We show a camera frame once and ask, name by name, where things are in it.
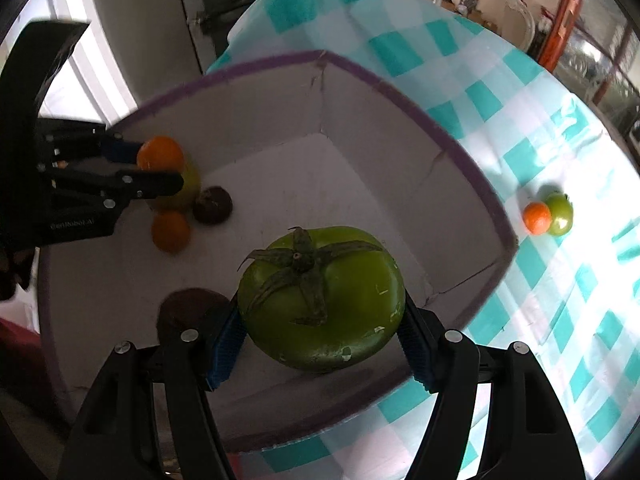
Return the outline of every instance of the checkered tablecloth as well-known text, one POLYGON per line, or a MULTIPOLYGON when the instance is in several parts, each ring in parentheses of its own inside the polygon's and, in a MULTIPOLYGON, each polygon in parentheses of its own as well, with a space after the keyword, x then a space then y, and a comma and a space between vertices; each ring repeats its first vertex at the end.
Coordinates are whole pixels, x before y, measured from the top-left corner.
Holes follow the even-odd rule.
MULTIPOLYGON (((474 158, 520 238, 514 264, 466 329, 505 348, 522 340, 545 369, 588 476, 640 413, 640 180, 602 124, 529 57, 425 0, 257 0, 212 67, 327 49, 395 85, 474 158), (520 211, 549 185, 574 202, 564 238, 531 237, 520 211)), ((434 397, 408 381, 328 431, 241 456, 243 478, 403 478, 434 397)), ((488 389, 480 388, 461 478, 475 474, 488 389)))

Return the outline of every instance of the tomato calyx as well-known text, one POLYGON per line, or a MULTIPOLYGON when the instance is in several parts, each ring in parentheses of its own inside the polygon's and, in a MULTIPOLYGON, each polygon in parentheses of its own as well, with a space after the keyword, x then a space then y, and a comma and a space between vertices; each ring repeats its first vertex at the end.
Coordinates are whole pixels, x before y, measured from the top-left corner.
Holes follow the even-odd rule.
POLYGON ((353 240, 338 242, 316 248, 309 232, 302 227, 293 227, 293 249, 256 249, 242 261, 258 260, 280 267, 260 286, 246 308, 251 312, 267 298, 287 286, 298 286, 302 292, 309 315, 295 320, 297 324, 319 326, 326 323, 327 310, 324 302, 321 269, 336 258, 354 252, 383 251, 381 247, 368 242, 353 240))

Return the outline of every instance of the open box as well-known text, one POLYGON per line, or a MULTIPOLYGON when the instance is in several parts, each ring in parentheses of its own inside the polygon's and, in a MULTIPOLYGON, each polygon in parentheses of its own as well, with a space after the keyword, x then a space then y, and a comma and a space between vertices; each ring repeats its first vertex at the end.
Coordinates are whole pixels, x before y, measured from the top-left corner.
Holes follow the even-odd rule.
MULTIPOLYGON (((473 160, 392 86, 327 52, 221 70, 143 106, 114 129, 127 140, 174 137, 234 200, 230 219, 194 224, 178 256, 152 243, 137 202, 114 235, 43 250, 39 302, 55 388, 69 418, 114 344, 157 343, 161 301, 200 286, 231 297, 239 263, 288 228, 350 225, 395 258, 415 303, 463 328, 517 247, 502 205, 473 160)), ((396 338, 373 357, 315 375, 247 339, 231 378, 209 394, 225 447, 274 446, 364 409, 409 376, 396 338)))

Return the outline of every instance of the orange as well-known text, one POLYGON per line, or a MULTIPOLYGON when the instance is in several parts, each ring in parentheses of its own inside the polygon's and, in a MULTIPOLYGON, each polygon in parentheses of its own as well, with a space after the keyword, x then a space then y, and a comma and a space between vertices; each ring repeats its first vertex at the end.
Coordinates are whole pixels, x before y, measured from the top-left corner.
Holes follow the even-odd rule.
POLYGON ((149 139, 140 147, 136 163, 141 170, 182 173, 184 153, 180 144, 171 137, 157 136, 149 139))
POLYGON ((522 212, 522 220, 531 234, 544 234, 551 227, 551 210, 544 202, 532 202, 522 212))
POLYGON ((158 249, 178 254, 191 240, 191 227, 187 217, 179 211, 161 211, 151 226, 151 237, 158 249))

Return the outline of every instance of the silver screw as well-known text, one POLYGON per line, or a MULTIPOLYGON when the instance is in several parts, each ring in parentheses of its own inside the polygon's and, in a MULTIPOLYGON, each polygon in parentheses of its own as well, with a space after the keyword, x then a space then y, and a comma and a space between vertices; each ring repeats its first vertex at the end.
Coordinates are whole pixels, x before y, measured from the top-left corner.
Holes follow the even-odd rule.
POLYGON ((526 354, 527 352, 529 352, 529 345, 527 345, 526 343, 523 343, 522 341, 516 341, 513 344, 513 349, 518 353, 518 354, 526 354))
POLYGON ((129 350, 131 350, 131 343, 129 341, 123 341, 113 347, 113 351, 116 352, 116 354, 126 354, 129 350))
POLYGON ((189 328, 180 334, 180 339, 182 339, 185 343, 190 343, 192 341, 196 341, 200 334, 194 328, 189 328))
POLYGON ((460 341, 462 341, 462 334, 457 330, 447 330, 444 333, 444 339, 446 339, 450 343, 459 343, 460 341))

